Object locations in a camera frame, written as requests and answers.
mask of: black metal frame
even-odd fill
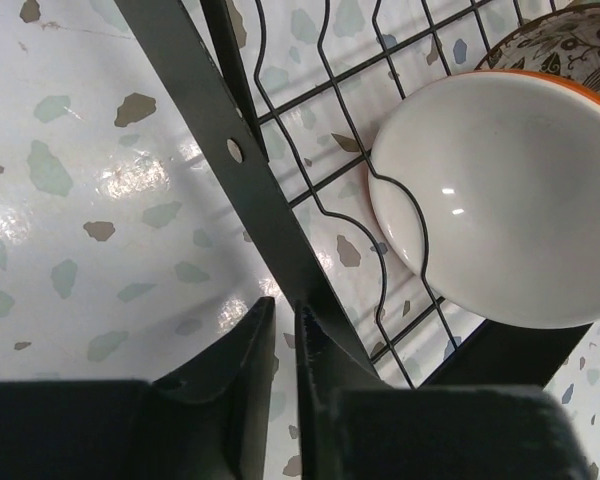
[[[412,386],[413,383],[394,347],[398,341],[408,336],[434,311],[439,313],[449,341],[456,347],[458,353],[449,356],[427,383],[546,384],[588,328],[545,330],[538,333],[487,320],[462,346],[458,347],[440,310],[440,303],[444,299],[433,297],[433,292],[428,289],[423,276],[425,288],[428,289],[428,293],[433,299],[431,306],[393,338],[389,338],[384,331],[380,318],[382,310],[380,306],[377,309],[376,324],[385,339],[385,345],[369,359],[292,211],[294,206],[312,197],[324,215],[353,223],[376,246],[384,272],[382,254],[379,253],[378,244],[368,229],[355,219],[326,211],[318,196],[318,192],[322,188],[363,161],[374,173],[369,160],[370,152],[365,149],[360,140],[357,128],[348,114],[339,85],[382,60],[385,60],[391,71],[395,73],[391,55],[429,35],[435,40],[445,71],[450,74],[448,62],[438,38],[438,30],[467,15],[475,15],[480,34],[488,50],[490,45],[482,26],[479,9],[491,1],[470,0],[471,5],[467,8],[441,22],[434,23],[426,0],[422,0],[429,28],[387,48],[376,21],[382,0],[376,0],[372,23],[382,52],[344,73],[334,75],[322,50],[329,18],[328,6],[330,5],[329,0],[325,0],[327,8],[325,9],[325,23],[318,42],[318,53],[329,80],[297,98],[275,107],[258,79],[259,68],[266,53],[266,19],[261,0],[254,0],[260,16],[262,33],[262,46],[255,72],[255,83],[270,109],[267,114],[255,119],[253,99],[225,2],[202,0],[201,4],[227,83],[223,81],[222,76],[215,68],[191,18],[179,0],[162,0],[160,2],[155,0],[116,0],[158,76],[193,132],[245,229],[291,305],[296,305],[297,302],[306,305],[324,322],[326,333],[370,372],[374,372],[372,363],[376,363],[390,352],[398,362],[406,381]],[[518,0],[512,1],[518,20],[522,24],[523,19]],[[400,84],[399,77],[394,74],[393,80],[401,97],[404,98],[404,89]],[[333,89],[335,92],[362,154],[314,185],[300,161],[293,139],[280,121],[280,115],[328,89]],[[296,156],[300,173],[308,186],[306,192],[290,202],[285,199],[280,186],[271,173],[267,165],[266,153],[262,149],[262,137],[258,125],[270,120],[276,121],[281,127]],[[238,159],[240,162],[234,158],[235,151],[233,155],[229,151],[228,141],[231,141],[240,150]],[[404,187],[402,188],[407,195],[410,195]],[[386,275],[383,275],[383,279],[383,296],[380,304],[384,302],[386,293]],[[501,348],[494,350],[494,345],[499,345]]]

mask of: bowl rim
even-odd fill
[[[563,80],[563,79],[560,77],[556,77],[554,79],[553,77],[555,77],[555,76],[553,76],[553,75],[548,75],[548,74],[536,75],[535,72],[525,72],[525,71],[520,71],[520,70],[473,70],[473,71],[466,72],[466,73],[459,74],[459,75],[443,77],[439,80],[436,80],[432,83],[429,83],[429,84],[421,87],[420,89],[413,92],[410,96],[416,95],[418,93],[420,95],[422,95],[422,94],[424,94],[424,92],[426,90],[432,88],[432,86],[435,84],[442,83],[442,82],[449,82],[449,81],[458,81],[460,78],[466,79],[466,77],[470,77],[470,76],[484,76],[484,77],[486,77],[486,76],[497,76],[497,77],[511,76],[511,77],[517,77],[519,79],[520,78],[527,79],[528,81],[536,82],[536,84],[545,84],[545,85],[550,84],[553,86],[553,88],[555,88],[559,91],[561,90],[563,92],[568,92],[569,94],[578,96],[583,105],[583,108],[592,108],[593,110],[597,110],[598,114],[600,115],[600,102],[596,101],[596,98],[594,98],[597,96],[600,99],[599,95],[596,95],[596,94],[594,94],[593,96],[583,95],[583,93],[581,91],[573,88],[571,85],[568,85],[569,83],[573,83],[577,86],[578,85],[577,83],[569,82],[568,80],[566,80],[565,82],[561,82],[560,80]],[[400,106],[405,104],[405,102],[408,101],[409,97],[407,97],[407,99],[403,100],[399,104],[399,106],[396,107],[396,110],[394,110],[389,115],[389,117],[387,118],[385,123],[381,126],[380,131],[378,132],[378,135],[374,141],[373,149],[375,149],[376,143],[378,141],[381,142],[382,139],[386,136],[386,133],[383,134],[383,130],[385,132],[387,131],[385,129],[386,125],[389,122],[391,122],[391,120],[393,118],[395,118],[397,109],[399,109]],[[406,267],[415,276],[420,277],[421,268],[422,268],[421,259],[418,259],[418,261],[414,262],[413,259],[406,258],[406,256],[401,253],[402,248],[400,247],[400,245],[395,241],[395,239],[392,236],[388,235],[388,233],[387,233],[388,227],[386,225],[388,224],[388,221],[385,217],[385,214],[382,213],[382,208],[381,208],[381,205],[386,202],[383,202],[380,200],[380,198],[378,198],[381,195],[380,190],[379,190],[381,188],[381,184],[384,184],[385,182],[382,182],[381,180],[376,179],[373,176],[373,174],[371,173],[371,171],[368,171],[367,172],[367,183],[369,186],[369,197],[371,200],[371,208],[374,213],[374,216],[376,217],[376,221],[378,222],[378,226],[380,227],[380,230],[382,231],[383,235],[385,236],[387,242],[389,243],[389,245],[391,246],[393,251],[400,258],[400,261],[404,265],[406,265]],[[421,242],[423,241],[422,233],[420,234],[420,241]],[[453,291],[447,291],[447,289],[445,289],[445,288],[441,289],[439,285],[436,285],[437,282],[435,281],[435,279],[433,279],[433,281],[432,281],[429,273],[427,273],[427,281],[428,281],[430,287],[434,291],[438,292],[440,295],[442,295],[443,297],[445,297],[452,303],[460,306],[464,310],[474,313],[480,317],[489,318],[491,320],[494,320],[494,321],[497,321],[500,323],[504,323],[507,325],[523,327],[523,328],[535,328],[535,329],[556,329],[556,328],[576,327],[576,326],[585,325],[585,324],[589,324],[594,321],[600,320],[600,307],[599,307],[598,309],[594,309],[594,308],[589,309],[589,311],[585,315],[579,315],[579,316],[565,318],[565,321],[567,321],[567,323],[564,325],[547,324],[547,323],[540,324],[540,325],[530,325],[527,322],[525,322],[524,320],[521,320],[516,315],[508,315],[508,314],[498,315],[495,311],[491,311],[493,309],[490,306],[487,306],[487,308],[485,308],[483,310],[482,308],[480,308],[479,305],[476,305],[474,302],[472,302],[470,298],[469,298],[469,301],[467,302],[466,301],[467,298],[463,298],[462,295],[457,296],[455,294],[455,292],[453,292]]]
[[[549,18],[558,17],[558,16],[565,15],[568,13],[578,12],[580,10],[589,10],[589,9],[593,9],[593,8],[600,8],[600,2],[599,3],[587,3],[584,5],[566,6],[565,8],[556,10],[555,12],[550,12],[541,17],[534,18],[529,23],[525,23],[524,25],[521,25],[518,28],[516,28],[513,32],[509,33],[502,40],[500,40],[498,43],[496,43],[494,46],[492,46],[489,49],[489,51],[485,54],[485,56],[482,57],[482,59],[478,62],[478,64],[476,65],[476,68],[474,68],[473,71],[481,70],[485,63],[488,65],[489,57],[493,54],[493,52],[497,51],[505,43],[510,42],[515,35],[523,32],[523,31],[526,31],[526,30],[535,30],[539,24],[541,24],[542,22],[544,22],[545,20],[547,20]]]

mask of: patterned bowl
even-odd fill
[[[559,75],[600,94],[600,4],[566,8],[525,24],[476,67],[504,68]]]

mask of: white speckled table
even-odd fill
[[[468,2],[429,5],[440,20]],[[206,33],[197,1],[184,3]],[[379,51],[367,20],[374,2],[333,3],[333,35],[325,48],[344,71]],[[548,1],[520,3],[525,18],[549,11]],[[259,48],[255,7],[249,0],[230,5],[252,71]],[[275,104],[325,78],[315,50],[322,5],[266,2],[275,41],[262,80]],[[418,2],[384,5],[380,27],[387,41],[422,29]],[[492,43],[515,28],[508,1],[494,0],[482,12]],[[454,72],[471,69],[484,54],[474,20],[445,27],[440,38]],[[431,38],[400,51],[394,61],[409,92],[444,75]],[[386,65],[352,77],[344,90],[370,145],[399,101]],[[356,154],[334,102],[325,93],[284,115],[313,180]],[[289,147],[272,124],[263,132],[271,169],[291,198],[303,184]],[[354,168],[322,198],[381,237],[365,179],[364,168]],[[320,216],[311,202],[295,213],[373,350],[380,341],[371,320],[379,293],[375,253],[360,232]],[[385,258],[385,321],[395,332],[427,299],[393,252]],[[0,379],[154,379],[227,332],[263,294],[278,300],[280,360],[266,478],[298,477],[291,309],[113,0],[0,2]],[[458,341],[481,321],[454,305],[445,309]],[[435,318],[399,347],[417,383],[449,353]],[[378,367],[385,380],[402,385],[395,364],[387,359]],[[569,411],[600,478],[600,323],[548,390]]]

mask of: orange rim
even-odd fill
[[[481,70],[484,73],[513,73],[514,75],[524,75],[527,77],[540,78],[542,80],[546,80],[551,83],[555,83],[557,85],[561,85],[563,87],[572,90],[587,99],[591,100],[597,105],[600,105],[600,95],[587,88],[579,83],[574,82],[573,80],[568,80],[563,77],[558,77],[557,75],[550,75],[548,73],[539,73],[539,72],[530,72],[527,70]]]

